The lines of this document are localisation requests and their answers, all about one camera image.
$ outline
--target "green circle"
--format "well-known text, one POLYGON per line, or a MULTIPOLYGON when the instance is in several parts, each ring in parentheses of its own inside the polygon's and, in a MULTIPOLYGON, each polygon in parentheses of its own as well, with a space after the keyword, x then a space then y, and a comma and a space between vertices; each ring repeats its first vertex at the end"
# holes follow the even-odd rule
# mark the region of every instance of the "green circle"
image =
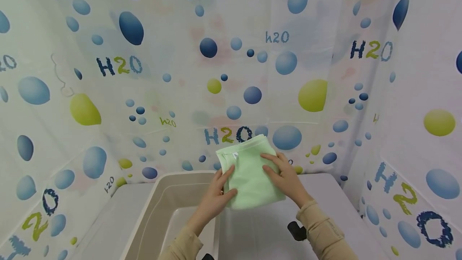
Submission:
POLYGON ((423 126, 432 135, 446 136, 456 127, 456 119, 444 109, 432 109, 423 118, 423 126))
POLYGON ((301 87, 298 92, 298 103, 309 112, 319 112, 324 109, 327 96, 327 81, 312 80, 301 87))
POLYGON ((218 94, 221 91, 221 82, 215 78, 211 78, 207 82, 207 90, 212 94, 218 94))

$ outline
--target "printed fabric backdrop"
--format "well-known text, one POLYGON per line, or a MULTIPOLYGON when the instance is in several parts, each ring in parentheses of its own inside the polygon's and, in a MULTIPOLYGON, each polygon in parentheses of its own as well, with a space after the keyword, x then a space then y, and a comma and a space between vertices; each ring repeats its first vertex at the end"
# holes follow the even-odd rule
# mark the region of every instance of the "printed fabric backdrop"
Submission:
POLYGON ((264 134, 390 259, 462 260, 461 0, 0 0, 0 260, 264 134))

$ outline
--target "green towel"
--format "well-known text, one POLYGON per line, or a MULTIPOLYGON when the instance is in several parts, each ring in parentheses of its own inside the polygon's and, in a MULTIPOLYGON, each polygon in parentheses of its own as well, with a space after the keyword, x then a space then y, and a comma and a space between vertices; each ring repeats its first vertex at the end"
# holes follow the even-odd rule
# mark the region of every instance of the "green towel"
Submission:
POLYGON ((236 188, 238 193, 228 204, 231 209, 250 209, 284 200, 286 196, 271 183, 262 166, 268 165, 279 174, 279 168, 261 153, 276 155, 264 135, 241 144, 216 151, 223 174, 235 165, 233 174, 223 187, 224 192, 236 188))

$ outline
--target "beige sleeve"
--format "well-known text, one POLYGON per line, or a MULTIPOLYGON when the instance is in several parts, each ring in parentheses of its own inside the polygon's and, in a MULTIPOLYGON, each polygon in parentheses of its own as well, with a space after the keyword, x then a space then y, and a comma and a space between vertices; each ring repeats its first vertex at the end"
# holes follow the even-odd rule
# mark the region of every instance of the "beige sleeve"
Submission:
POLYGON ((307 239, 319 260, 358 260, 343 238, 343 232, 324 214, 315 200, 306 203, 298 211, 297 220, 306 228, 307 239))
POLYGON ((158 260, 195 260, 202 247, 201 240, 185 226, 158 260))

